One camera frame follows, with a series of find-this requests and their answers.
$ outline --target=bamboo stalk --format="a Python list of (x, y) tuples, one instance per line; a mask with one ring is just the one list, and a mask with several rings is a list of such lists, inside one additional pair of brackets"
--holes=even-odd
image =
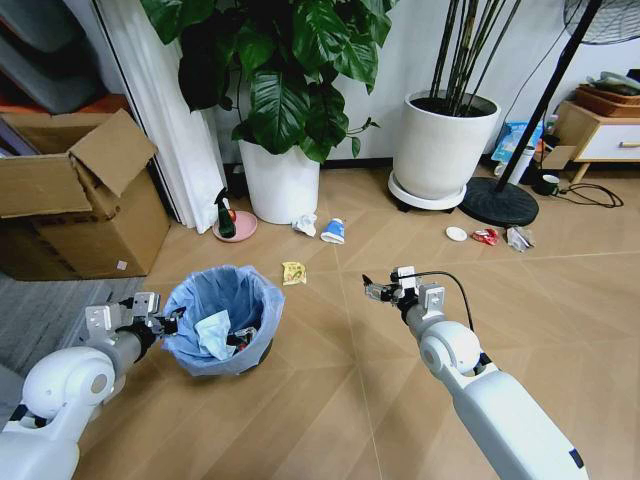
[(469, 0), (469, 9), (467, 11), (466, 18), (464, 19), (464, 31), (463, 38), (460, 44), (460, 55), (456, 65), (455, 71), (452, 70), (449, 81), (453, 83), (452, 95), (449, 97), (447, 108), (449, 113), (453, 113), (453, 108), (457, 103), (458, 96), (460, 95), (460, 86), (463, 81), (463, 67), (469, 56), (471, 48), (471, 35), (473, 33), (473, 26), (475, 24), (476, 13), (478, 10), (479, 0)]
[(442, 72), (444, 71), (444, 65), (447, 60), (447, 53), (449, 52), (449, 44), (451, 43), (451, 34), (453, 27), (455, 26), (456, 11), (458, 9), (459, 0), (449, 0), (449, 10), (447, 11), (447, 20), (445, 22), (444, 32), (442, 34), (442, 41), (440, 42), (440, 50), (438, 51), (438, 61), (436, 63), (436, 69), (433, 74), (433, 80), (431, 82), (430, 97), (433, 98), (440, 90), (440, 80), (442, 78)]
[(478, 83), (476, 83), (476, 88), (474, 88), (473, 93), (469, 97), (469, 102), (467, 103), (465, 114), (469, 111), (469, 108), (471, 107), (471, 102), (473, 102), (473, 99), (475, 98), (476, 94), (478, 93), (478, 89), (480, 88), (480, 84), (482, 84), (482, 81), (484, 80), (484, 76), (487, 73), (487, 70), (489, 69), (489, 65), (491, 64), (491, 61), (493, 60), (493, 57), (494, 57), (496, 51), (498, 50), (498, 47), (500, 46), (500, 43), (502, 43), (502, 39), (504, 38), (505, 33), (507, 33), (507, 29), (511, 25), (511, 21), (513, 20), (513, 17), (516, 14), (516, 11), (518, 10), (518, 7), (520, 6), (520, 2), (521, 2), (521, 0), (516, 0), (516, 2), (514, 3), (513, 7), (511, 8), (511, 13), (509, 13), (509, 17), (507, 18), (507, 21), (503, 25), (502, 31), (500, 32), (500, 35), (498, 35), (496, 43), (493, 45), (493, 48), (491, 49), (491, 54), (489, 55), (489, 58), (487, 59), (487, 62), (484, 65), (484, 68), (482, 69), (482, 74), (480, 74), (480, 78), (478, 79)]
[(467, 10), (467, 0), (462, 0), (462, 10), (460, 11), (460, 24), (458, 25), (458, 38), (456, 39), (456, 49), (453, 54), (453, 60), (451, 63), (451, 69), (449, 70), (449, 81), (447, 82), (447, 92), (445, 94), (445, 104), (449, 102), (451, 98), (451, 92), (453, 91), (453, 82), (451, 81), (455, 75), (455, 69), (458, 65), (458, 57), (460, 55), (460, 44), (462, 43), (462, 28), (464, 26), (464, 18)]
[(464, 95), (467, 91), (467, 86), (469, 85), (469, 80), (471, 79), (471, 75), (473, 74), (473, 70), (475, 69), (476, 62), (482, 53), (482, 50), (493, 30), (493, 27), (502, 12), (502, 9), (506, 3), (506, 0), (487, 0), (485, 7), (489, 6), (489, 2), (491, 1), (490, 8), (485, 8), (485, 12), (487, 15), (484, 15), (483, 12), (481, 22), (478, 24), (478, 29), (476, 30), (476, 36), (474, 38), (473, 45), (471, 47), (471, 55), (469, 56), (469, 62), (465, 66), (464, 74), (462, 75), (462, 84), (460, 91), (456, 97), (456, 103), (453, 106), (453, 115), (458, 116), (460, 112), (460, 107), (462, 105)]

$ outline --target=pink dish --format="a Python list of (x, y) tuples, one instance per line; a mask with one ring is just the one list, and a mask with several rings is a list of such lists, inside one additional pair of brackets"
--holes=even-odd
[(236, 210), (236, 234), (231, 238), (223, 238), (218, 230), (218, 222), (212, 227), (213, 234), (223, 242), (241, 242), (253, 235), (258, 228), (258, 219), (253, 213)]

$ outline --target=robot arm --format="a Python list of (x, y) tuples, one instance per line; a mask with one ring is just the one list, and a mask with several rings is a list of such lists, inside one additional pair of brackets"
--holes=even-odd
[(365, 294), (401, 310), (422, 360), (500, 478), (587, 479), (576, 448), (524, 387), (493, 364), (473, 331), (446, 319), (444, 287), (412, 275), (413, 267), (399, 268), (390, 285), (363, 277)]
[(124, 304), (87, 307), (87, 346), (59, 350), (34, 365), (21, 405), (0, 434), (1, 480), (73, 476), (77, 442), (89, 421), (156, 338), (177, 331), (184, 310), (155, 317), (159, 301), (158, 294), (142, 292)]

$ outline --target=white planter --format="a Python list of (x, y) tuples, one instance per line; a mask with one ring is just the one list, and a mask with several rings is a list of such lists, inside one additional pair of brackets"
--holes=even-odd
[(299, 147), (272, 155), (253, 143), (240, 141), (253, 212), (269, 223), (286, 224), (318, 207), (320, 164)]
[(427, 205), (433, 201), (438, 208), (451, 208), (464, 198), (465, 185), (491, 137), (500, 107), (476, 96), (472, 105), (487, 115), (466, 118), (426, 112), (411, 104), (428, 95), (423, 91), (405, 98), (393, 175), (409, 197), (425, 199)]

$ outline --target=black fan stand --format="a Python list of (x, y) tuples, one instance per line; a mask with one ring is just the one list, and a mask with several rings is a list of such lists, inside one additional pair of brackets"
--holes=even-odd
[(538, 125), (538, 122), (542, 118), (551, 97), (556, 91), (556, 88), (558, 88), (560, 80), (562, 80), (564, 73), (569, 67), (580, 42), (584, 38), (601, 4), (602, 0), (589, 1), (580, 19), (580, 23), (560, 54), (558, 65), (538, 102), (538, 106), (534, 110), (533, 115), (531, 115), (529, 124), (524, 130), (518, 146), (513, 151), (511, 159), (500, 180), (474, 177), (467, 183), (467, 194), (459, 205), (459, 208), (470, 217), (499, 227), (529, 225), (536, 219), (539, 211), (536, 200), (520, 187), (507, 183), (507, 180), (509, 180), (511, 173), (516, 168), (518, 159), (529, 143), (529, 139), (536, 125)]

